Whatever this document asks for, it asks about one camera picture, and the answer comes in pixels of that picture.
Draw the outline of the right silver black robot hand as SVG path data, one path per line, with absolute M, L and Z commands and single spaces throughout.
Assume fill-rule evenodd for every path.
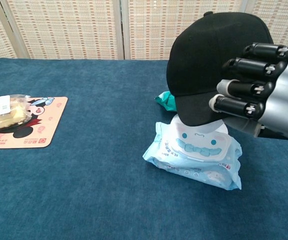
M 253 43 L 227 61 L 227 78 L 209 100 L 232 128 L 259 138 L 288 140 L 288 46 Z

